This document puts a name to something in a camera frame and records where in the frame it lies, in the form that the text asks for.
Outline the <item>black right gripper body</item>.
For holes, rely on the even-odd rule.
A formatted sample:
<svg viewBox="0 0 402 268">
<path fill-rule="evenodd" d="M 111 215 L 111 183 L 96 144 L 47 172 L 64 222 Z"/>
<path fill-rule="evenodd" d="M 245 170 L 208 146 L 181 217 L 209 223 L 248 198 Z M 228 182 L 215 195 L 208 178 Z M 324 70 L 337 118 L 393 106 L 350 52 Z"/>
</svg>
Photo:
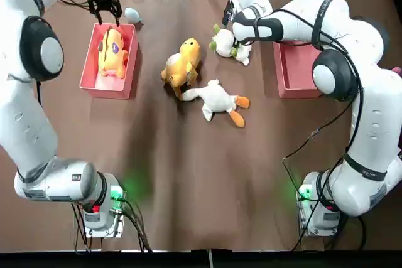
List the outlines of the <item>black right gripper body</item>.
<svg viewBox="0 0 402 268">
<path fill-rule="evenodd" d="M 231 0 L 228 0 L 224 9 L 224 15 L 222 17 L 222 26 L 227 27 L 229 22 L 232 19 L 234 11 L 234 3 Z"/>
</svg>

